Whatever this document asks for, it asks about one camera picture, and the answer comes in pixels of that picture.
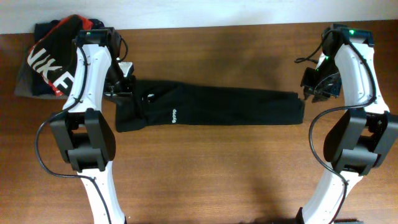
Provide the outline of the black t-shirt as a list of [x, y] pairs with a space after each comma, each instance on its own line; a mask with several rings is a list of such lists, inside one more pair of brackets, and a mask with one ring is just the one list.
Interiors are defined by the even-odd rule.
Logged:
[[138, 80], [133, 95], [116, 105], [115, 127], [121, 133], [165, 124], [295, 125], [304, 110], [295, 92]]

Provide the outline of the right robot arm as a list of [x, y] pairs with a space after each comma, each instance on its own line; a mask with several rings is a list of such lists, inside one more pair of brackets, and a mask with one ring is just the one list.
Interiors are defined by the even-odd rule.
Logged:
[[[310, 124], [310, 149], [324, 172], [295, 223], [337, 223], [350, 191], [384, 162], [397, 139], [397, 116], [390, 112], [377, 82], [372, 32], [332, 24], [323, 31], [318, 50], [317, 66], [306, 68], [302, 77], [304, 96], [319, 102], [343, 95], [345, 104], [321, 112]], [[326, 135], [321, 159], [313, 130], [321, 117], [335, 111], [344, 113]]]

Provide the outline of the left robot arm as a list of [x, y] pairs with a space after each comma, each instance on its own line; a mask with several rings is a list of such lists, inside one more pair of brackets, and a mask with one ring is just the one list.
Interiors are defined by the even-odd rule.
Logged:
[[102, 100], [132, 96], [134, 67], [119, 56], [125, 41], [112, 27], [81, 30], [74, 43], [71, 92], [63, 109], [47, 123], [62, 159], [83, 182], [94, 222], [126, 223], [113, 181], [116, 140], [102, 114]]

